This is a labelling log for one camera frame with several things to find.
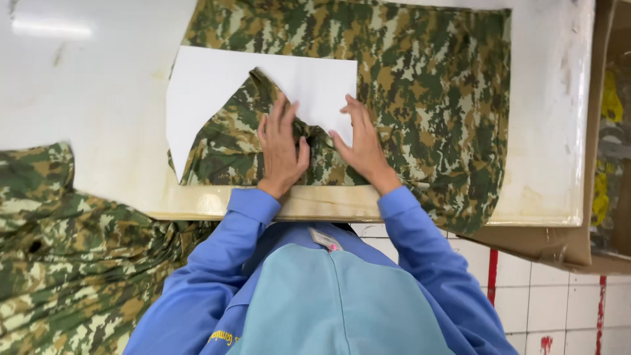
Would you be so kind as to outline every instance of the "right hand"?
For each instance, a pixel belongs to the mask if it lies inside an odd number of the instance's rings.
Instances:
[[[346,103],[342,113],[351,115],[353,125],[353,147],[347,146],[339,134],[330,131],[333,144],[342,159],[375,186],[381,196],[401,186],[394,169],[388,165],[383,149],[379,144],[377,131],[372,126],[370,114],[366,107],[351,95],[346,95]]]

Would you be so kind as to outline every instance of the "table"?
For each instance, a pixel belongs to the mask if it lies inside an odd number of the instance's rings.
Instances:
[[[196,0],[4,0],[0,150],[69,141],[74,187],[158,219],[221,219],[231,186],[179,186],[165,96]],[[509,147],[490,224],[578,226],[594,0],[419,0],[514,9]],[[278,220],[377,221],[370,186],[295,186]]]

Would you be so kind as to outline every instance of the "red stripe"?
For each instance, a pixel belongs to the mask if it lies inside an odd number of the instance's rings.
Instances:
[[[596,355],[600,355],[601,343],[603,337],[603,319],[604,319],[604,295],[607,290],[607,276],[600,277],[600,302],[598,303],[598,321],[596,322]]]
[[[497,250],[491,249],[488,257],[488,291],[487,297],[495,307],[495,281],[497,280]]]

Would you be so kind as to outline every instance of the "white cardboard sheet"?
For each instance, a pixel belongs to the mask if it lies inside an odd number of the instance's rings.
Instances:
[[[356,96],[357,61],[244,53],[180,46],[167,90],[167,140],[177,180],[182,179],[195,136],[260,68],[294,102],[297,116],[353,143],[350,117],[339,113],[345,95]]]

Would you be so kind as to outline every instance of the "camouflage shirt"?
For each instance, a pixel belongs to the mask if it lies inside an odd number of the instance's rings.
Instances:
[[[366,103],[388,163],[435,223],[465,236],[497,204],[509,117],[510,11],[377,1],[199,0],[185,45],[358,61]],[[256,184],[256,128],[273,83],[260,71],[199,132],[181,184]],[[366,181],[318,127],[310,170],[299,182]]]
[[[73,190],[65,143],[0,152],[0,353],[122,352],[217,222],[155,221]]]

